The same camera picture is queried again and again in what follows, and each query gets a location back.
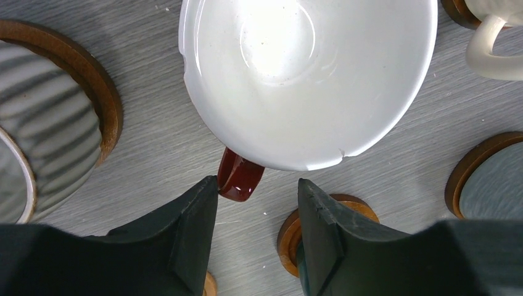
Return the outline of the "dark green cup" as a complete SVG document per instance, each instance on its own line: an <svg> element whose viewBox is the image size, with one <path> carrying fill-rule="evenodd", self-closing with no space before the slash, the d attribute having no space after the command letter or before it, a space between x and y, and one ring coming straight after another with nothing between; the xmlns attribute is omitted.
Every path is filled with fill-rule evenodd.
<svg viewBox="0 0 523 296"><path fill-rule="evenodd" d="M308 289L307 264L305 260L305 250L303 242L300 241L297 246L296 254L297 268L299 272L300 283L304 292Z"/></svg>

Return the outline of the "grey green mug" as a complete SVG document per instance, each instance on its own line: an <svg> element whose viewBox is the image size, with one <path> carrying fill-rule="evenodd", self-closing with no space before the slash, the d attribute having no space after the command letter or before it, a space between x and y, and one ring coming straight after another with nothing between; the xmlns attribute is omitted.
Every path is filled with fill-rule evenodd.
<svg viewBox="0 0 523 296"><path fill-rule="evenodd" d="M465 182L459 209L466 219L522 219L522 143L495 153Z"/></svg>

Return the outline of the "dark ringed wooden coaster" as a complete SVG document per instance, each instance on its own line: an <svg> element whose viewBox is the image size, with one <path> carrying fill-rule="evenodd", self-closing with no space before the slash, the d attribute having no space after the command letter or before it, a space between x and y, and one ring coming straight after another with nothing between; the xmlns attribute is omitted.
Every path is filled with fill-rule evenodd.
<svg viewBox="0 0 523 296"><path fill-rule="evenodd" d="M495 153L511 145L522 142L522 131L510 131L496 134L485 139L471 149L455 166L445 187L447 209L458 219L464 220L459 201L466 181L473 172Z"/></svg>

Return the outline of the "grey ribbed cup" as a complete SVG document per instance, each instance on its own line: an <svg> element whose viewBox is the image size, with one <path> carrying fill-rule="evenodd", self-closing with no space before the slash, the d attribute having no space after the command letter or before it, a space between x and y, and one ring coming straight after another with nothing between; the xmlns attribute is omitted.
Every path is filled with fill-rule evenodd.
<svg viewBox="0 0 523 296"><path fill-rule="evenodd" d="M102 135L82 87L47 57L1 43L1 222L30 223L91 176Z"/></svg>

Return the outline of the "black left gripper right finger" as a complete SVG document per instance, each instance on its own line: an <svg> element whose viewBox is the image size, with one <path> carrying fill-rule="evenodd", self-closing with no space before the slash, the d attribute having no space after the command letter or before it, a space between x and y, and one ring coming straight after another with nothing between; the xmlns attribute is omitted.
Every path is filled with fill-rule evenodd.
<svg viewBox="0 0 523 296"><path fill-rule="evenodd" d="M521 295L522 223L442 220L415 234L298 182L307 295Z"/></svg>

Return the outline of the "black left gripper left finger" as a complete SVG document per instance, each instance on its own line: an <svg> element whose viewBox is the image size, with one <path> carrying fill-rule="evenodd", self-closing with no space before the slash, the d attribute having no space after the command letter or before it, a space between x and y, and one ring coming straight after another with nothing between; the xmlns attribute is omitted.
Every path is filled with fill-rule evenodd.
<svg viewBox="0 0 523 296"><path fill-rule="evenodd" d="M2 295L202 295L217 178L104 236L46 224L1 226Z"/></svg>

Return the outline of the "light wooden coaster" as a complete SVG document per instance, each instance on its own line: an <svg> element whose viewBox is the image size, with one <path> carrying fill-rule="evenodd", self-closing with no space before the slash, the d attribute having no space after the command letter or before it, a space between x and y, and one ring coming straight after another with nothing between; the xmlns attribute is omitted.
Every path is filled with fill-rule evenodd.
<svg viewBox="0 0 523 296"><path fill-rule="evenodd" d="M213 275L207 271L204 283L204 291L202 296L217 296L218 295L218 285L216 283Z"/></svg>

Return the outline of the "white bowl cup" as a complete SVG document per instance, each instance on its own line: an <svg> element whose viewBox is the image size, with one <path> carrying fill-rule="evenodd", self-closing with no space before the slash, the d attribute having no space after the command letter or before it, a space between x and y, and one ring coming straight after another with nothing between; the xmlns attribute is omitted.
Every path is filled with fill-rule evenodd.
<svg viewBox="0 0 523 296"><path fill-rule="evenodd" d="M436 1L183 1L194 107L225 146L218 192L243 202L265 169L333 167L380 141L427 75Z"/></svg>

